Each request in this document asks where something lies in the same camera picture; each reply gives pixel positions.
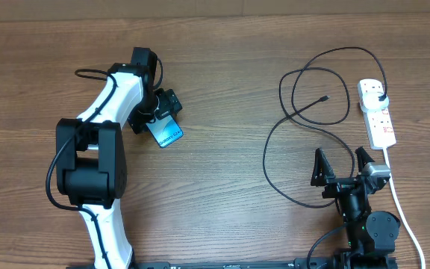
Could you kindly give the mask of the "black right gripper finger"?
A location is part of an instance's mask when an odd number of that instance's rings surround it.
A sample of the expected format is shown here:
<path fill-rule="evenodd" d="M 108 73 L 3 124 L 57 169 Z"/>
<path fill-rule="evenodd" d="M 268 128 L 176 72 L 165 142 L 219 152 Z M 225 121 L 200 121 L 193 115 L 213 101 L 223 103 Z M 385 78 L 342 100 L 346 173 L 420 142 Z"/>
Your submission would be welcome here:
<path fill-rule="evenodd" d="M 321 148 L 315 151 L 314 169 L 311 177 L 311 186 L 321 187 L 333 183 L 335 174 L 328 159 Z"/>
<path fill-rule="evenodd" d="M 373 163 L 374 160 L 371 158 L 371 156 L 367 153 L 367 151 L 362 147 L 358 147 L 355 150 L 355 154 L 357 156 L 357 160 L 358 160 L 358 172 L 360 173 L 364 167 L 368 164 L 368 163 Z"/>

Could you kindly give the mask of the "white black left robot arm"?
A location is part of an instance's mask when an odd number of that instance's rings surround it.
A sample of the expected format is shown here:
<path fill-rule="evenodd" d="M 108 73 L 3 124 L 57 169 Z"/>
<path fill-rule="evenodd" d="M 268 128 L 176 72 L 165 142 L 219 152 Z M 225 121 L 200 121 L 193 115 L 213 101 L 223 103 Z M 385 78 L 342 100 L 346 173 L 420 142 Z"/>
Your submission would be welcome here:
<path fill-rule="evenodd" d="M 57 123 L 46 196 L 83 217 L 95 254 L 92 268 L 138 268 L 122 219 L 128 180 L 122 130 L 150 132 L 165 148 L 184 135 L 175 121 L 182 105 L 173 90 L 161 88 L 163 64 L 149 48 L 134 48 L 127 64 L 77 69 L 75 75 L 105 86 L 86 111 Z"/>

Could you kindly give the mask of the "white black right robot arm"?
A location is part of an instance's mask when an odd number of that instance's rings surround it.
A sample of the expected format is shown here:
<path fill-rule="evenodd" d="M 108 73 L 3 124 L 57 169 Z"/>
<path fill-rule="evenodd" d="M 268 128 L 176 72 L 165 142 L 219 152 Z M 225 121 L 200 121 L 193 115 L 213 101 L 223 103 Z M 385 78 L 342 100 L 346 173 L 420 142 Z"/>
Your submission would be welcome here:
<path fill-rule="evenodd" d="M 337 178 L 322 149 L 315 151 L 311 185 L 323 187 L 322 196 L 333 198 L 343 218 L 343 225 L 319 238 L 310 248 L 306 260 L 298 264 L 304 268 L 397 268 L 395 240 L 399 236 L 400 219 L 388 211 L 373 211 L 368 196 L 380 191 L 390 181 L 390 168 L 374 161 L 366 150 L 355 150 L 358 174 Z M 341 230 L 346 231 L 348 247 L 337 250 L 332 256 L 313 258 L 317 245 Z"/>

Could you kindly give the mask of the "Samsung Galaxy smartphone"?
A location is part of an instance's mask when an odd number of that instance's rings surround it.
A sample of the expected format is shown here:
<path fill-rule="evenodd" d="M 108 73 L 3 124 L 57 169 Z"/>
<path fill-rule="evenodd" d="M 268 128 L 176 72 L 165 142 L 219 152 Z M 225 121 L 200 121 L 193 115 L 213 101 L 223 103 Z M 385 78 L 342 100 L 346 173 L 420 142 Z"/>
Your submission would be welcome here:
<path fill-rule="evenodd" d="M 153 123 L 147 123 L 146 125 L 160 148 L 169 146 L 184 135 L 171 115 L 164 117 L 162 120 L 155 119 Z"/>

